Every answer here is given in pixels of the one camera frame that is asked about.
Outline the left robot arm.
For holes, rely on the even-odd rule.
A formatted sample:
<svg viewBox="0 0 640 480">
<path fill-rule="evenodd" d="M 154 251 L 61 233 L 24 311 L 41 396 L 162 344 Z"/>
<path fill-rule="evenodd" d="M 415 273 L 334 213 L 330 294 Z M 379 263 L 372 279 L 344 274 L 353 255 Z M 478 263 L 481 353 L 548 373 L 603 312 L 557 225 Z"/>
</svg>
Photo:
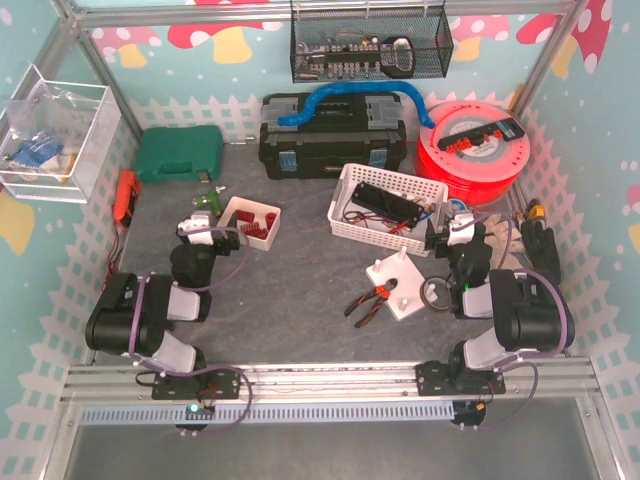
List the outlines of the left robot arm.
<svg viewBox="0 0 640 480">
<path fill-rule="evenodd" d="M 119 272 L 107 281 L 85 327 L 89 349 L 121 356 L 161 377 L 201 377 L 231 371 L 227 365 L 209 366 L 202 352 L 170 333 L 173 322 L 207 318 L 211 291 L 227 282 L 214 281 L 219 256 L 238 250 L 246 235 L 236 227 L 177 227 L 183 242 L 170 254 L 171 273 L 143 278 Z"/>
</svg>

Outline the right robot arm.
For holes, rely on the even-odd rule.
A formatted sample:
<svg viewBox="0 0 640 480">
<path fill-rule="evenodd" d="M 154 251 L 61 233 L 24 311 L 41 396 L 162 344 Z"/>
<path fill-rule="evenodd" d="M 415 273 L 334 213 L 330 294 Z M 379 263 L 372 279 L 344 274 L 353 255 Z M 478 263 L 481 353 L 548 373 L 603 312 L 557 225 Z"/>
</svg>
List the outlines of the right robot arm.
<svg viewBox="0 0 640 480">
<path fill-rule="evenodd" d="M 463 320 L 490 320 L 480 336 L 457 343 L 447 362 L 416 367 L 422 396 L 503 393 L 508 367 L 555 356 L 575 337 L 559 283 L 554 233 L 542 217 L 519 227 L 487 227 L 490 215 L 447 210 L 428 220 L 425 247 L 449 263 L 447 277 L 429 277 L 425 306 Z"/>
</svg>

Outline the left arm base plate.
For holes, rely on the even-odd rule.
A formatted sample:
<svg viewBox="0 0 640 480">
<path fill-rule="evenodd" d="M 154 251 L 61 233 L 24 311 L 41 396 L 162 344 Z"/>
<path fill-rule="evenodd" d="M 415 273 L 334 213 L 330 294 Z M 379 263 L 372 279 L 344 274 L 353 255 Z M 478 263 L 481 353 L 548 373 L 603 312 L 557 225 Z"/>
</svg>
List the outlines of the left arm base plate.
<svg viewBox="0 0 640 480">
<path fill-rule="evenodd" d="M 241 378 L 230 369 L 181 377 L 156 375 L 153 400 L 235 400 L 239 398 Z"/>
</svg>

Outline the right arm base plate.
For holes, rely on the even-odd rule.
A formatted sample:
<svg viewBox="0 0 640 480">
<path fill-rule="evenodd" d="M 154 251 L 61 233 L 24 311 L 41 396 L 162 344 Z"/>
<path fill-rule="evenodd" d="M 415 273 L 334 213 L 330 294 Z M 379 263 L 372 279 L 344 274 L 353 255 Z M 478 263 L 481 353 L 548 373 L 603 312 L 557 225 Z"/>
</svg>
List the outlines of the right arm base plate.
<svg viewBox="0 0 640 480">
<path fill-rule="evenodd" d="M 448 364 L 428 361 L 414 367 L 419 396 L 460 396 L 505 394 L 506 386 L 501 375 L 487 370 L 470 370 L 463 367 L 455 371 Z"/>
</svg>

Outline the large red spring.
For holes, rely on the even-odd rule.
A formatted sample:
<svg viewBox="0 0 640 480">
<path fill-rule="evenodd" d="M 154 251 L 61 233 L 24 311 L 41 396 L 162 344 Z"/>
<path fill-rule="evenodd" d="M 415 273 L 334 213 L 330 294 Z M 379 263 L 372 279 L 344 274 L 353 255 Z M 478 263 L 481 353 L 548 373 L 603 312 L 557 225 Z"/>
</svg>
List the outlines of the large red spring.
<svg viewBox="0 0 640 480">
<path fill-rule="evenodd" d="M 270 212 L 265 215 L 265 223 L 268 230 L 272 229 L 276 219 L 277 219 L 277 214 L 275 212 Z"/>
</svg>

